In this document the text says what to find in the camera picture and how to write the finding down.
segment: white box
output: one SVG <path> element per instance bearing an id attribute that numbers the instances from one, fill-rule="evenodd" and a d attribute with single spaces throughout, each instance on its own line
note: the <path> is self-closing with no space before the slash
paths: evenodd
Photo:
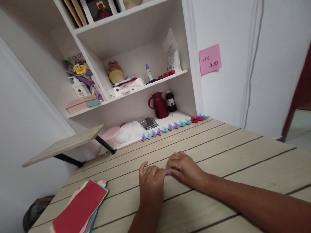
<path id="1" fill-rule="evenodd" d="M 140 87 L 143 87 L 144 86 L 144 82 L 142 80 L 142 78 L 138 78 L 138 79 L 135 79 L 134 81 L 130 81 L 128 83 L 125 83 L 121 86 L 118 86 L 118 87 L 113 87 L 113 92 L 115 93 L 116 97 L 118 95 L 121 95 L 121 94 L 125 94 L 125 93 L 128 93 L 130 91 L 133 91 L 137 88 L 140 88 Z"/>

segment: finger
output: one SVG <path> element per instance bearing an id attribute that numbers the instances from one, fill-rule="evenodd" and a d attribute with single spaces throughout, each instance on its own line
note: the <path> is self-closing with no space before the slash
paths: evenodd
<path id="1" fill-rule="evenodd" d="M 156 171 L 158 170 L 159 168 L 156 166 L 156 165 L 153 165 L 151 170 L 150 170 L 150 175 L 152 176 L 155 176 L 156 174 Z"/>
<path id="2" fill-rule="evenodd" d="M 179 154 L 181 154 L 181 155 L 183 155 L 183 156 L 188 156 L 185 152 L 183 152 L 183 151 L 180 151 L 180 152 L 178 152 Z"/>
<path id="3" fill-rule="evenodd" d="M 146 162 L 144 162 L 142 165 L 140 165 L 140 167 L 139 167 L 139 172 L 138 172 L 139 177 L 143 177 L 143 175 L 144 175 L 144 167 L 145 167 L 147 164 L 148 164 L 148 161 L 146 161 Z"/>
<path id="4" fill-rule="evenodd" d="M 155 173 L 155 179 L 158 180 L 158 181 L 161 181 L 163 182 L 164 180 L 164 177 L 166 176 L 166 171 L 165 169 L 161 168 L 161 169 L 158 169 Z"/>
<path id="5" fill-rule="evenodd" d="M 149 174 L 151 168 L 152 168 L 152 166 L 149 166 L 149 167 L 147 168 L 145 175 L 148 175 L 148 174 Z"/>
<path id="6" fill-rule="evenodd" d="M 168 159 L 168 162 L 167 162 L 167 165 L 166 165 L 165 170 L 168 170 L 168 169 L 171 168 L 171 167 L 169 166 L 169 162 L 170 162 L 171 160 L 179 160 L 180 158 L 181 158 L 180 155 L 177 155 L 177 153 L 172 154 L 172 155 L 170 156 L 170 158 Z"/>
<path id="7" fill-rule="evenodd" d="M 175 152 L 173 155 L 178 156 L 179 158 L 182 157 L 182 154 L 180 154 L 180 152 Z"/>
<path id="8" fill-rule="evenodd" d="M 181 160 L 169 158 L 165 170 L 168 170 L 170 168 L 177 168 L 179 170 L 181 168 Z"/>
<path id="9" fill-rule="evenodd" d="M 172 154 L 171 156 L 170 156 L 170 158 L 172 158 L 172 159 L 181 159 L 181 155 L 180 154 L 178 154 L 178 153 L 174 153 L 174 154 Z"/>
<path id="10" fill-rule="evenodd" d="M 168 174 L 168 175 L 171 175 L 171 176 L 174 176 L 175 178 L 178 178 L 178 179 L 181 180 L 182 174 L 181 174 L 180 171 L 178 171 L 178 170 L 176 170 L 176 169 L 171 169 L 171 170 L 169 170 L 169 171 L 167 172 L 167 174 Z"/>

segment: white floor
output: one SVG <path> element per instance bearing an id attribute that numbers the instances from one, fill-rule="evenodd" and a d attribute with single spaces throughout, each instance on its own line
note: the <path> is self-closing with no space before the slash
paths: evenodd
<path id="1" fill-rule="evenodd" d="M 311 111 L 295 112 L 285 143 L 311 151 Z"/>

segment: thermos handle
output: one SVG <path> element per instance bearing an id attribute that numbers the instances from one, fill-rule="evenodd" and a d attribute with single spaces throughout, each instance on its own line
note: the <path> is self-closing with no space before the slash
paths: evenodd
<path id="1" fill-rule="evenodd" d="M 150 106 L 150 100 L 152 99 L 152 97 L 148 100 L 148 105 L 149 105 L 149 108 L 151 108 L 151 109 L 154 109 L 154 108 L 152 108 L 151 106 Z"/>

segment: doorway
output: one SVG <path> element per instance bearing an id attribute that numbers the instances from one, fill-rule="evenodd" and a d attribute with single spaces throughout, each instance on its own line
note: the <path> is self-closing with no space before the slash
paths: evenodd
<path id="1" fill-rule="evenodd" d="M 282 142 L 311 150 L 311 45 L 283 127 Z"/>

